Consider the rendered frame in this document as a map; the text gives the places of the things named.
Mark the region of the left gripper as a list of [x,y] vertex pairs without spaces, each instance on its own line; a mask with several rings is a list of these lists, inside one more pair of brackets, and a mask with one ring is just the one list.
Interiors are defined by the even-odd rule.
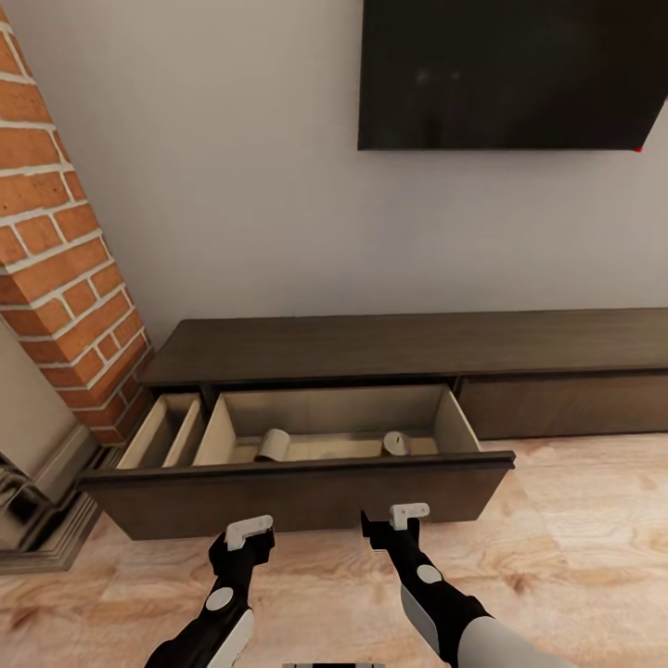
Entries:
[[220,533],[218,539],[208,549],[213,575],[219,576],[223,569],[233,564],[244,566],[252,577],[252,568],[256,564],[265,564],[269,559],[269,549],[275,545],[273,527],[261,533],[247,534],[246,542],[238,550],[227,550],[226,533]]

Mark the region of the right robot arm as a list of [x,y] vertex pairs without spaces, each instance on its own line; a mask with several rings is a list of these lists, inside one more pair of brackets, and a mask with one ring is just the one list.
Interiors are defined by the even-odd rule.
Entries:
[[488,616],[481,602],[448,584],[418,548],[426,503],[392,505],[393,520],[371,521],[361,511],[363,536],[374,550],[388,550],[400,575],[407,619],[452,668],[578,668],[515,634]]

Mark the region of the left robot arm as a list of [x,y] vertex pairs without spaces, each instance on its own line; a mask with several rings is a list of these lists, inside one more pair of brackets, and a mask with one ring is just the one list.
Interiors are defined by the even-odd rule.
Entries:
[[199,617],[163,642],[145,668],[232,668],[251,638],[248,606],[252,568],[265,564],[275,545],[273,519],[262,515],[233,522],[208,549],[218,576]]

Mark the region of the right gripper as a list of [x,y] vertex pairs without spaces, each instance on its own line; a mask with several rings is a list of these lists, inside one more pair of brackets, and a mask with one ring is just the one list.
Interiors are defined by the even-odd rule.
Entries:
[[419,520],[417,517],[409,517],[407,530],[396,532],[389,520],[371,521],[364,511],[361,511],[361,523],[363,536],[370,537],[370,544],[374,550],[385,548],[388,550],[391,560],[397,551],[397,547],[403,544],[414,544],[419,542]]

